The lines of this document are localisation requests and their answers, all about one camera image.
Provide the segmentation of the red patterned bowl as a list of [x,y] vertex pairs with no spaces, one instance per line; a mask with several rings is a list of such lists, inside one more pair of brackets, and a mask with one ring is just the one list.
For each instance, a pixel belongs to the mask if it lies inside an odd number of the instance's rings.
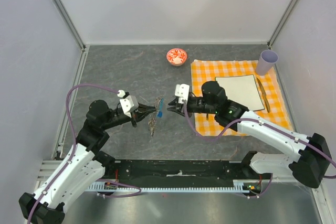
[[166,54],[167,61],[173,66],[181,66],[183,65],[188,56],[185,50],[181,48],[173,48],[169,50]]

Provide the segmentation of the large keyring with keys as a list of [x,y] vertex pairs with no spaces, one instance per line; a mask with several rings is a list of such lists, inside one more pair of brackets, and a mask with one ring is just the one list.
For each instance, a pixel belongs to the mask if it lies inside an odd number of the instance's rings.
[[156,107],[156,112],[153,113],[153,114],[150,116],[150,119],[149,119],[149,122],[148,122],[149,131],[150,131],[150,137],[153,137],[153,136],[154,136],[155,126],[156,126],[156,119],[158,119],[158,117],[157,117],[158,106],[159,106],[160,99],[161,99],[162,97],[163,97],[163,96],[159,96],[159,97],[157,97],[156,100],[155,100],[155,102],[154,102],[154,106]]

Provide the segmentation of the lilac plastic cup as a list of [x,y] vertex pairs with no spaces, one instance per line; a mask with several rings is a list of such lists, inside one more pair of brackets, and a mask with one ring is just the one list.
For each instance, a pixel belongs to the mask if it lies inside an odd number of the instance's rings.
[[261,52],[255,72],[259,76],[264,76],[278,61],[278,55],[272,50]]

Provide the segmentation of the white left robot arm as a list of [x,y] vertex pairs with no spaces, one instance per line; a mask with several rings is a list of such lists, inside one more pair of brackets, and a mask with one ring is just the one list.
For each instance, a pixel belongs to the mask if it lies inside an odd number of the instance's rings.
[[104,100],[93,101],[66,158],[34,193],[20,197],[27,222],[62,223],[71,205],[92,183],[115,173],[114,158],[101,150],[109,138],[106,130],[128,122],[136,126],[154,112],[154,106],[140,104],[133,96],[121,99],[121,107],[115,109]]

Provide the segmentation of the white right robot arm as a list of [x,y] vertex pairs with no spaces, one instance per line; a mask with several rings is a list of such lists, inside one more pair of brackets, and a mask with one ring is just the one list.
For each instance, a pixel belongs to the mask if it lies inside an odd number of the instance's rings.
[[240,166],[241,174],[248,179],[257,174],[292,176],[301,184],[318,188],[330,165],[335,165],[325,138],[288,130],[258,116],[248,107],[227,98],[225,89],[216,81],[207,81],[202,96],[196,97],[187,84],[175,87],[175,99],[168,111],[190,118],[192,114],[212,114],[223,127],[250,135],[276,148],[280,154],[263,154],[250,151]]

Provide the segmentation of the orange checkered cloth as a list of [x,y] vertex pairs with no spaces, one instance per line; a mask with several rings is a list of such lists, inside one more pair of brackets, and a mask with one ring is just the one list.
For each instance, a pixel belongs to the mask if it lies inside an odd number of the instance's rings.
[[[288,130],[293,130],[274,68],[271,68],[265,76],[259,76],[255,73],[257,62],[257,60],[194,60],[191,63],[192,91],[196,96],[200,97],[202,96],[201,86],[206,81],[215,80],[216,77],[235,77],[253,74],[255,79],[259,78],[262,82],[271,110],[270,113],[266,109],[257,111],[256,113],[272,123]],[[215,121],[214,115],[209,115],[209,120],[207,121],[205,114],[198,113],[195,115],[195,128],[203,136],[217,136],[224,129],[224,127]]]

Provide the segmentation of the blue key tag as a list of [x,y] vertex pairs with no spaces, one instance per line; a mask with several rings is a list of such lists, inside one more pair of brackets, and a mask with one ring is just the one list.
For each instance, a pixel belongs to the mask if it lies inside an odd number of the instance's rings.
[[161,118],[162,115],[163,115],[163,111],[162,111],[163,110],[163,103],[164,103],[164,98],[162,97],[160,99],[159,106],[158,106],[158,113],[157,113],[158,118]]

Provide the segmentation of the white square plate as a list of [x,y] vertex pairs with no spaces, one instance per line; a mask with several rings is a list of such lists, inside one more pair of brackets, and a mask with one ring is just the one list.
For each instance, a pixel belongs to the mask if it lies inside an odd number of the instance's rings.
[[224,88],[227,97],[252,111],[264,110],[254,75],[235,77],[216,77],[215,80]]

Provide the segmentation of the gold knife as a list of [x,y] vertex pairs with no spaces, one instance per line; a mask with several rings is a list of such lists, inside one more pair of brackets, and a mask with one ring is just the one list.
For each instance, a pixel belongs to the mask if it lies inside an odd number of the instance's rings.
[[267,110],[268,113],[270,113],[271,112],[271,110],[270,110],[270,104],[269,104],[269,101],[267,99],[266,90],[265,90],[265,88],[264,88],[264,86],[263,86],[263,84],[262,84],[262,82],[260,81],[259,78],[257,78],[257,82],[258,82],[259,88],[260,88],[261,93],[262,93],[262,98],[264,100],[264,103],[265,103],[265,106],[266,106],[266,110]]

